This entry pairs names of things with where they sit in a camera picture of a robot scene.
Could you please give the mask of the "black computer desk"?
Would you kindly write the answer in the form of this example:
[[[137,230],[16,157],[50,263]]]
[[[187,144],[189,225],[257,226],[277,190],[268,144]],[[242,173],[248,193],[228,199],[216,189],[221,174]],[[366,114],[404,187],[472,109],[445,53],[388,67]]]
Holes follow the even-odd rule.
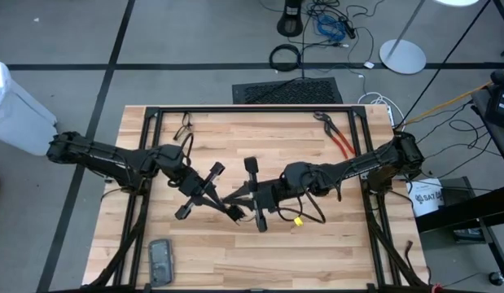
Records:
[[[471,94],[472,109],[484,122],[504,160],[504,71],[490,74],[490,83]]]

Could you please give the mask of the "black floor mat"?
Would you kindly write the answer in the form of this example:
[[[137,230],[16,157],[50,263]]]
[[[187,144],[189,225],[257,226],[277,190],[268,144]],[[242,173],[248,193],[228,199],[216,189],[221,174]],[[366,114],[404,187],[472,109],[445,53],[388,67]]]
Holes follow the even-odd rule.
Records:
[[[342,104],[334,77],[232,85],[233,104]]]

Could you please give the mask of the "black side table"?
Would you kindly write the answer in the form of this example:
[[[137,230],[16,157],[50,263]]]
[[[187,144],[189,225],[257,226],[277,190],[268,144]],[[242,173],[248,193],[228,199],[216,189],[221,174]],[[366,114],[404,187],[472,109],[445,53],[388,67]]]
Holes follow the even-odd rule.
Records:
[[[444,199],[454,195],[465,195],[466,198],[417,217],[419,232],[425,233],[443,228],[481,229],[484,240],[497,263],[496,272],[501,272],[504,277],[504,248],[493,232],[495,225],[504,224],[504,186],[476,196],[475,189],[471,187],[466,177],[462,178],[462,182],[464,183],[462,187],[444,187],[442,194]]]

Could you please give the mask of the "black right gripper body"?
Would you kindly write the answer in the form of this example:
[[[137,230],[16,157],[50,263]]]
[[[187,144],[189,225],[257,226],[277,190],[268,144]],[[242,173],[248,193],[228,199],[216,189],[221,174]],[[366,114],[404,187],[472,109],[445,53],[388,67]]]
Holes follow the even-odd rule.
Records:
[[[277,204],[275,203],[274,192],[282,185],[283,174],[278,178],[269,181],[258,181],[259,172],[256,157],[244,159],[245,170],[248,172],[248,190],[252,195],[252,205],[255,211],[256,226],[263,233],[268,229],[267,221],[263,213],[264,209],[273,212]]]

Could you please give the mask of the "black power strip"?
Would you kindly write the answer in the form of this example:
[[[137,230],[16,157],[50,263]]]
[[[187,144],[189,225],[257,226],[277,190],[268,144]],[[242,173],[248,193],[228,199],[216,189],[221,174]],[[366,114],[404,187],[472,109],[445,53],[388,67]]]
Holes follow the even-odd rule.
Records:
[[[350,39],[356,38],[355,29],[348,18],[342,18],[340,21],[344,25],[344,30]]]

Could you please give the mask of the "red-handled pliers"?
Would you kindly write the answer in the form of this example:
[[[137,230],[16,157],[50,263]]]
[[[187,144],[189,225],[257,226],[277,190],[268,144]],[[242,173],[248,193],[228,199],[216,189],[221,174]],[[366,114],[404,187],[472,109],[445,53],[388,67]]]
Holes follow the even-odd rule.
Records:
[[[313,117],[316,120],[320,120],[324,124],[325,134],[334,142],[335,145],[340,149],[345,159],[349,159],[349,153],[356,155],[356,151],[353,146],[349,143],[348,139],[343,135],[343,133],[336,127],[333,120],[325,112],[315,112]]]

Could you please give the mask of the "black aluminium table frame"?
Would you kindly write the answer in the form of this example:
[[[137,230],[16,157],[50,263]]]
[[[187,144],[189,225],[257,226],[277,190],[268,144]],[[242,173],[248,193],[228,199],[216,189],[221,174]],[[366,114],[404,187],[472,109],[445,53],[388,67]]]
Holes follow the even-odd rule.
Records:
[[[365,106],[365,115],[342,110],[347,106],[324,107],[345,137],[357,149],[366,153],[366,138],[373,148],[391,140],[392,129],[388,114],[381,106]],[[312,164],[335,164],[345,160],[338,147],[323,131],[323,123],[313,118],[313,109],[294,107],[253,108],[216,107],[191,109],[194,144],[192,167],[202,177],[216,161],[226,170],[215,181],[221,197],[236,191],[248,179],[243,158],[256,156],[258,181],[277,179],[285,165],[296,161]],[[150,114],[144,142],[142,136],[146,110],[150,107],[127,106],[119,126],[110,132],[102,126],[98,141],[134,149],[165,143],[181,144],[173,135],[181,127],[180,107],[165,108],[160,118]],[[137,289],[149,282],[150,269],[147,245],[158,238],[172,240],[174,280],[162,290],[247,290],[283,289],[365,290],[367,283],[378,286],[383,281],[396,284],[387,252],[379,245],[379,264],[375,264],[366,223],[365,200],[358,177],[342,184],[342,201],[336,192],[315,198],[327,218],[325,225],[303,219],[297,226],[293,221],[279,219],[277,213],[266,214],[268,231],[257,231],[253,221],[238,225],[226,215],[208,207],[193,207],[184,221],[174,213],[187,198],[167,186],[161,173],[151,184],[147,226],[142,239],[142,253]],[[120,246],[121,231],[128,206],[128,195],[111,193],[101,202],[90,254],[80,284],[96,279]],[[408,241],[414,242],[409,257],[420,281],[427,284],[427,266],[414,223],[410,202],[390,192],[385,196],[389,231],[396,250],[404,258]]]

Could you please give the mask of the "thin black slanted pole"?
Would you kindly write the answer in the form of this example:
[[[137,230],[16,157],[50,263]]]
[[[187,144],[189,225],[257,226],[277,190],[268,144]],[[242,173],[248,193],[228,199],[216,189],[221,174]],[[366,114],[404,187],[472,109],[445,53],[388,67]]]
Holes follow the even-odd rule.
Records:
[[[414,101],[414,103],[410,107],[409,111],[404,115],[404,117],[402,118],[402,121],[398,125],[394,126],[393,130],[399,129],[401,126],[404,126],[404,123],[405,123],[404,121],[409,117],[409,115],[411,114],[411,112],[418,105],[419,101],[425,95],[425,93],[427,92],[428,88],[431,86],[431,84],[433,83],[433,81],[437,78],[437,76],[439,75],[440,71],[442,69],[445,69],[447,61],[449,60],[449,58],[451,57],[451,55],[457,50],[457,48],[459,47],[459,45],[461,44],[461,42],[463,41],[463,39],[470,32],[470,30],[472,29],[472,27],[474,26],[474,24],[476,23],[476,21],[480,18],[480,16],[483,14],[485,8],[490,4],[490,2],[491,2],[491,0],[486,0],[485,1],[484,5],[480,8],[480,10],[476,14],[475,18],[469,23],[469,25],[467,26],[466,30],[462,34],[462,36],[457,40],[457,42],[455,43],[455,45],[452,47],[452,49],[449,51],[449,53],[445,56],[445,58],[442,61],[442,63],[440,65],[438,65],[438,67],[436,68],[436,71],[435,71],[434,75],[432,76],[432,78],[430,79],[430,81],[426,84],[426,86],[424,87],[424,89],[422,90],[422,92],[420,93],[420,95],[416,98],[416,100]]]

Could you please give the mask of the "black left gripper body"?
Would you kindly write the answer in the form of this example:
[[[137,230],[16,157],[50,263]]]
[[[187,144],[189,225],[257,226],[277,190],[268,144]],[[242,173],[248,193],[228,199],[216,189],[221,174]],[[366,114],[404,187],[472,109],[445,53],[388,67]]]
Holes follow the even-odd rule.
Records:
[[[196,206],[192,201],[193,197],[205,197],[209,199],[208,189],[211,187],[216,189],[213,181],[222,174],[224,169],[225,167],[220,162],[216,162],[205,179],[203,179],[192,167],[187,167],[185,169],[179,181],[178,190],[189,199],[176,211],[175,217],[178,220],[186,219],[191,213],[192,207]]]

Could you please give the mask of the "white trash bin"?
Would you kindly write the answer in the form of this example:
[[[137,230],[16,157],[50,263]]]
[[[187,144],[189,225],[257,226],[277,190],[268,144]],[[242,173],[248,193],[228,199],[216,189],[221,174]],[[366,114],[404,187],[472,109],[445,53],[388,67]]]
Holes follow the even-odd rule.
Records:
[[[57,134],[56,116],[12,77],[0,62],[0,141],[44,156]]]

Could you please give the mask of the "white floor lamp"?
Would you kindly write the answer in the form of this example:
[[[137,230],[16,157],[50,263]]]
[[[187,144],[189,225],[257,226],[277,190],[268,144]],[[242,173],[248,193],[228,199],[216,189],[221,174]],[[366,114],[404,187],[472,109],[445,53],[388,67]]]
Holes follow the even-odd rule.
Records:
[[[413,13],[407,20],[404,28],[396,39],[386,41],[379,49],[379,58],[383,65],[393,72],[414,75],[424,70],[427,57],[423,50],[413,42],[404,39],[407,31],[419,14],[424,3],[427,0],[419,0]],[[479,0],[432,0],[446,7],[469,7],[476,4]]]

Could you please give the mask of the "black cord spool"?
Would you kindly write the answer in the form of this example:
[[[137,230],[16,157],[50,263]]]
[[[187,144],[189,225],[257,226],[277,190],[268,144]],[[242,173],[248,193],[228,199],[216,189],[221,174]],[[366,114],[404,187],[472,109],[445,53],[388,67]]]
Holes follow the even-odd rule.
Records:
[[[242,220],[246,216],[246,214],[244,213],[244,211],[242,210],[242,208],[240,206],[238,206],[238,205],[230,205],[226,209],[226,215],[233,222],[240,221],[240,220]]]

